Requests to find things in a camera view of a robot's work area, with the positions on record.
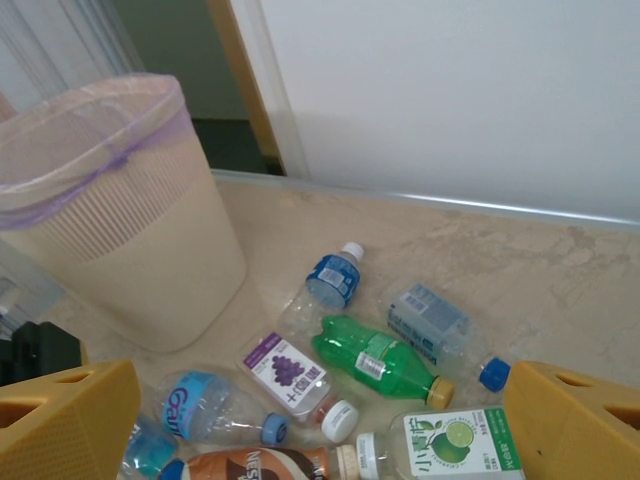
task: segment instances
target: yellow bottle cap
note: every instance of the yellow bottle cap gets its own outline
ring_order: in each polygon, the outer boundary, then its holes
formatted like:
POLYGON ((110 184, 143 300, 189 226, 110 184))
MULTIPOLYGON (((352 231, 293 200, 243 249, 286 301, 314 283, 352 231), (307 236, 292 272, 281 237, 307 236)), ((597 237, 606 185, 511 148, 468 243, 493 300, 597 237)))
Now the yellow bottle cap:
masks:
POLYGON ((445 380, 442 377, 436 377, 431 385, 431 389, 429 390, 429 395, 427 395, 425 403, 429 407, 443 410, 449 406, 455 389, 455 385, 449 380, 445 380))

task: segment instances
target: floor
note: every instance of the floor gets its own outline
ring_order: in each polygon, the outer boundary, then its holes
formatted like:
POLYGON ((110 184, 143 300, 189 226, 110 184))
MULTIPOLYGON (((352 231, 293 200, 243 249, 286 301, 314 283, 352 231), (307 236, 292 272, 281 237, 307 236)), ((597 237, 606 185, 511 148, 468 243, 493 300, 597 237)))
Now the floor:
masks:
POLYGON ((248 121, 192 121, 211 168, 282 175, 282 169, 260 153, 248 121))

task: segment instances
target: trash can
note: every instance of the trash can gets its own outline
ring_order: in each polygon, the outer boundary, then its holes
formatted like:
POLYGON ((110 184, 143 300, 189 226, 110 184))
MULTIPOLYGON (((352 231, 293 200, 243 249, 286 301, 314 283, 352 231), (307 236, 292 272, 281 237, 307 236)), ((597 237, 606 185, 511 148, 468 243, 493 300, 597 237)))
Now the trash can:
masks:
POLYGON ((100 81, 0 124, 0 238, 162 352, 194 341, 246 271, 171 76, 100 81))

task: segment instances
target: curtain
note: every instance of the curtain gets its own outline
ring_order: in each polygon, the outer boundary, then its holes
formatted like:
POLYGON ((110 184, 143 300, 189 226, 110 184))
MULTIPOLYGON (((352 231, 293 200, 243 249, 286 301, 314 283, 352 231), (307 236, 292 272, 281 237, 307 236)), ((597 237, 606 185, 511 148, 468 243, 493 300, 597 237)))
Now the curtain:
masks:
POLYGON ((68 89, 143 69, 108 0, 0 0, 0 121, 68 89))

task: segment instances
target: black object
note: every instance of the black object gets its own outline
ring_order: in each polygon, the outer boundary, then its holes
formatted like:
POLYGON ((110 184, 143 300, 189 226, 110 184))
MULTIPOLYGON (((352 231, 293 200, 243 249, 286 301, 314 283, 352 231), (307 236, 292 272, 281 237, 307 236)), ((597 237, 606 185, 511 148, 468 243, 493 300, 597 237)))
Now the black object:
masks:
POLYGON ((27 322, 0 340, 0 386, 81 365, 80 340, 50 322, 27 322))

